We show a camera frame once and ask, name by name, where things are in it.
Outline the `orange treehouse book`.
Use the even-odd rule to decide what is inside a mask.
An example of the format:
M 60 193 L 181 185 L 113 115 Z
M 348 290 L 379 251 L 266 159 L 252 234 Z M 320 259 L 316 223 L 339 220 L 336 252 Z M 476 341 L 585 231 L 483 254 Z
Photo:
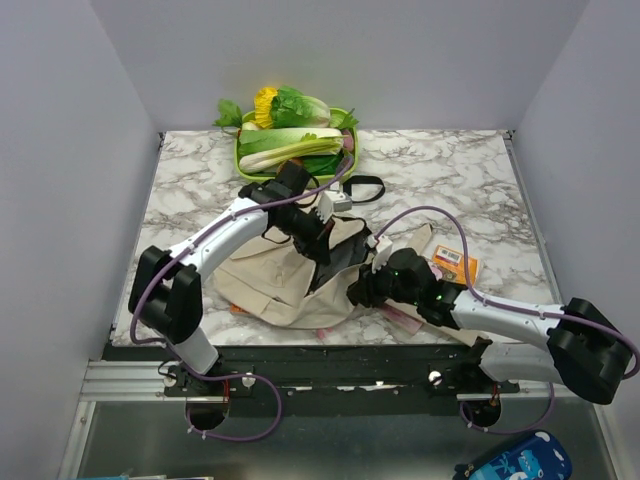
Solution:
M 229 311 L 234 315 L 250 315 L 250 312 L 246 311 L 245 309 L 235 304 L 230 305 Z

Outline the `beige canvas backpack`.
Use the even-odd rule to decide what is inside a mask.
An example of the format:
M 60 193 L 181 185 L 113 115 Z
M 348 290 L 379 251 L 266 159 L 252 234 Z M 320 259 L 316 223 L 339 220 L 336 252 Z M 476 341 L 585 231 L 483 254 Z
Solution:
M 218 294 L 275 327 L 320 330 L 350 320 L 362 309 L 347 298 L 367 260 L 371 234 L 364 219 L 336 215 L 329 237 L 331 263 L 300 255 L 293 241 L 272 228 L 236 250 L 213 273 Z

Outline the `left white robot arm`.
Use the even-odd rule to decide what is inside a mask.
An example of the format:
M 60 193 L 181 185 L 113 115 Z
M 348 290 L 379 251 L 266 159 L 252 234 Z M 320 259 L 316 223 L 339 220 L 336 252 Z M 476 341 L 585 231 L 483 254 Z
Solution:
M 141 254 L 128 303 L 130 337 L 137 345 L 145 343 L 136 337 L 138 323 L 157 332 L 157 340 L 189 369 L 187 382 L 197 393 L 214 393 L 222 380 L 215 365 L 219 353 L 200 327 L 202 283 L 209 275 L 272 227 L 290 236 L 302 256 L 329 263 L 333 221 L 296 205 L 322 191 L 306 192 L 311 182 L 304 167 L 288 161 L 273 179 L 244 186 L 225 212 L 194 236 L 170 249 L 151 246 Z

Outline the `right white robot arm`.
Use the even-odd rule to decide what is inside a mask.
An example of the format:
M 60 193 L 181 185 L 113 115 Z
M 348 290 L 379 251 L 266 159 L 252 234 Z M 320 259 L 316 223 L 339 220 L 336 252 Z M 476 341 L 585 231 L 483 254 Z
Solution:
M 589 301 L 535 306 L 480 297 L 432 272 L 411 248 L 394 252 L 379 269 L 363 265 L 347 289 L 354 305 L 378 307 L 388 300 L 411 305 L 429 324 L 477 330 L 511 339 L 488 342 L 480 357 L 464 362 L 460 379 L 480 392 L 494 381 L 557 383 L 594 404 L 610 404 L 632 358 L 622 334 Z

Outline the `pink pencil case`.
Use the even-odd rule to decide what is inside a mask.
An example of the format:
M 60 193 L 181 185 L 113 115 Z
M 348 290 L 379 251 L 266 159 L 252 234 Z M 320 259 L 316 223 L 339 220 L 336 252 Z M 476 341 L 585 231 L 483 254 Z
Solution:
M 330 342 L 334 335 L 333 328 L 322 328 L 316 330 L 316 337 L 322 343 Z

